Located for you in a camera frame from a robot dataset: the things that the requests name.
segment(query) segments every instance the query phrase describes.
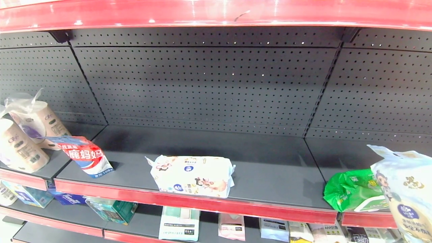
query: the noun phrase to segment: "blue and white package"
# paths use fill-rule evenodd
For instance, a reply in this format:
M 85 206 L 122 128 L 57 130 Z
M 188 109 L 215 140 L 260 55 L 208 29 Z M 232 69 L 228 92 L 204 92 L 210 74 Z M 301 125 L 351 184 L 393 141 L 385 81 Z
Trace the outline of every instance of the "blue and white package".
M 114 171 L 101 148 L 85 137 L 43 137 L 58 145 L 81 169 L 92 178 Z
M 86 199 L 81 195 L 57 192 L 54 185 L 48 187 L 48 192 L 62 205 L 86 204 Z
M 37 190 L 8 181 L 2 181 L 2 183 L 23 203 L 28 205 L 45 208 L 54 198 L 51 193 L 46 191 Z

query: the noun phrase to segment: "red shelf edge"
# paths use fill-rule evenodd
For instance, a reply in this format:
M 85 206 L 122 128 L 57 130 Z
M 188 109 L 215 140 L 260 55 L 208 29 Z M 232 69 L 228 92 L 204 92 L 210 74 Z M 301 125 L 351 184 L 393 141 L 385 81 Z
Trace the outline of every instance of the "red shelf edge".
M 77 225 L 68 222 L 58 221 L 50 218 L 44 218 L 32 214 L 15 211 L 10 208 L 0 207 L 0 214 L 4 214 L 10 217 L 21 219 L 24 221 L 32 222 L 35 224 L 42 224 L 49 227 L 54 227 L 61 230 L 68 230 L 72 232 L 93 235 L 97 237 L 103 237 L 102 229 L 93 228 L 84 225 Z
M 390 212 L 345 212 L 342 215 L 343 226 L 397 229 Z
M 60 192 L 98 196 L 143 204 L 194 208 L 203 211 L 224 212 L 314 224 L 334 224 L 337 216 L 336 211 L 328 209 L 283 206 L 225 198 L 193 197 L 153 190 L 130 189 L 115 186 L 108 187 L 63 179 L 54 180 L 56 188 Z
M 126 233 L 120 233 L 115 231 L 104 230 L 105 239 L 116 240 L 126 243 L 172 243 L 172 241 L 159 240 L 151 237 L 144 237 L 140 235 L 132 235 Z
M 20 184 L 23 186 L 39 189 L 42 191 L 47 190 L 47 184 L 44 179 L 37 176 L 23 174 L 20 172 L 15 172 L 7 169 L 0 169 L 0 179 L 13 182 L 16 184 Z

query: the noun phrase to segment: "wet wipes package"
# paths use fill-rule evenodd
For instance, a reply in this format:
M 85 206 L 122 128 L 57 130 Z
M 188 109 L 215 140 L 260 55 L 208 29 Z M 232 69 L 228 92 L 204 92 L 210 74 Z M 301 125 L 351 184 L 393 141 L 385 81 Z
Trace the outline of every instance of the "wet wipes package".
M 159 190 L 190 195 L 227 198 L 234 186 L 235 165 L 223 157 L 159 156 L 150 171 Z
M 57 192 L 53 184 L 48 187 L 48 192 L 51 193 L 62 205 L 86 204 L 86 199 L 83 196 Z
M 371 166 L 397 228 L 411 243 L 432 242 L 432 158 L 368 145 L 384 159 Z
M 92 178 L 114 171 L 101 148 L 85 137 L 44 137 L 57 144 L 81 169 Z
M 199 210 L 164 206 L 159 227 L 159 239 L 198 241 L 199 226 Z
M 37 190 L 8 181 L 2 181 L 2 183 L 23 203 L 28 205 L 45 208 L 54 198 L 51 193 L 46 191 Z
M 288 221 L 260 218 L 261 238 L 289 242 Z

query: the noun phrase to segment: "tissue box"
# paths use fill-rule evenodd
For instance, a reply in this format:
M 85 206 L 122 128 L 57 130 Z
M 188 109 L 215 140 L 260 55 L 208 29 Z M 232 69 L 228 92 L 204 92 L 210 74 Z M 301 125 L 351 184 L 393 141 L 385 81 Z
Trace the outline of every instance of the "tissue box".
M 51 193 L 62 205 L 86 204 L 86 199 L 83 196 L 57 192 L 55 186 L 52 184 L 48 187 L 48 192 Z
M 235 165 L 223 157 L 161 155 L 154 162 L 147 161 L 162 192 L 227 198 L 234 186 L 231 174 Z
M 128 201 L 117 201 L 105 198 L 86 197 L 86 204 L 90 206 L 103 220 L 128 225 L 137 203 Z
M 54 198 L 51 193 L 46 191 L 37 190 L 7 181 L 2 181 L 2 183 L 23 203 L 28 205 L 45 208 Z

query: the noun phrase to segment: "lower shelf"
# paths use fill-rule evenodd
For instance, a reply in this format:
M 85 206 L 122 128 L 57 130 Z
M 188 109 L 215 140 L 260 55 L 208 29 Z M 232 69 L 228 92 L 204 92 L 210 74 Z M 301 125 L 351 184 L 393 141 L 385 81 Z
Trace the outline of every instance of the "lower shelf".
M 14 243 L 116 243 L 101 237 L 85 235 L 67 230 L 56 229 L 45 225 L 27 222 L 12 238 Z

